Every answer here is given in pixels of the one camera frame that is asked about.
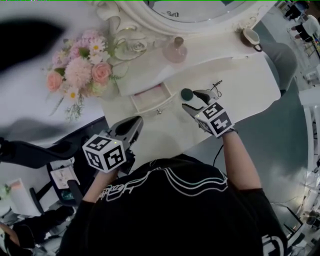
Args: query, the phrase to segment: black t-shirt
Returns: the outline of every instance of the black t-shirt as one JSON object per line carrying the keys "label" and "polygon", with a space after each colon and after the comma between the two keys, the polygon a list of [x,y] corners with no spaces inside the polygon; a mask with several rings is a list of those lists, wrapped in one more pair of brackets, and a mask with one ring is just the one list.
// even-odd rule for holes
{"label": "black t-shirt", "polygon": [[58,255],[165,252],[283,255],[287,240],[262,189],[237,190],[217,168],[147,163],[82,202]]}

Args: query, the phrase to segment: brown mug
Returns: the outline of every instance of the brown mug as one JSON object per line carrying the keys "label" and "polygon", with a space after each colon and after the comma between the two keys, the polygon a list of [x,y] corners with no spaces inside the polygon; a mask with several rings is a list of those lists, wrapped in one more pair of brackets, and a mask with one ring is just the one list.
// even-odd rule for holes
{"label": "brown mug", "polygon": [[240,34],[241,42],[248,47],[253,47],[257,52],[262,52],[259,35],[251,28],[245,28]]}

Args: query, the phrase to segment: glass perfume bottle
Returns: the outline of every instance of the glass perfume bottle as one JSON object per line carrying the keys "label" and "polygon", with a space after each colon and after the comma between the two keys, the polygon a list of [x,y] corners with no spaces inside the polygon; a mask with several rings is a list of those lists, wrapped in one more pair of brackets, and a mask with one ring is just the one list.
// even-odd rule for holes
{"label": "glass perfume bottle", "polygon": [[181,63],[186,57],[188,50],[184,45],[184,39],[177,36],[173,42],[162,48],[163,56],[172,63]]}

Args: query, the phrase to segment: mirror frame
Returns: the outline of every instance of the mirror frame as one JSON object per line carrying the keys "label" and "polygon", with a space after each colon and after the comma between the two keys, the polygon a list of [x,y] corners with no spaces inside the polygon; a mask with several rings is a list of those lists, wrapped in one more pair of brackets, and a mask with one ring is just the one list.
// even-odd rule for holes
{"label": "mirror frame", "polygon": [[117,1],[117,5],[135,22],[165,35],[220,34],[239,29],[246,20],[253,27],[277,1],[244,1],[238,7],[216,18],[202,22],[178,22],[167,19],[149,8],[144,1]]}

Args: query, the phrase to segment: black cable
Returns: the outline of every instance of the black cable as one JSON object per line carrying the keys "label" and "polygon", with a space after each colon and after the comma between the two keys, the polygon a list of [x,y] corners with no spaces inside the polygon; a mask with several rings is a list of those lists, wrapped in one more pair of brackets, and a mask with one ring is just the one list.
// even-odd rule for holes
{"label": "black cable", "polygon": [[216,94],[217,94],[217,96],[220,98],[221,96],[222,96],[222,93],[221,93],[221,91],[219,91],[218,90],[218,85],[220,85],[221,83],[222,83],[223,81],[222,80],[220,80],[219,82],[217,82],[217,83],[213,83],[212,85],[213,85],[213,87],[209,90],[209,91],[212,91],[214,88],[216,89]]}
{"label": "black cable", "polygon": [[213,167],[215,167],[216,159],[217,159],[217,157],[219,156],[220,151],[222,150],[223,147],[224,147],[224,145],[222,145],[222,146],[220,147],[218,153],[215,155],[215,158],[214,158],[214,160],[213,160]]}

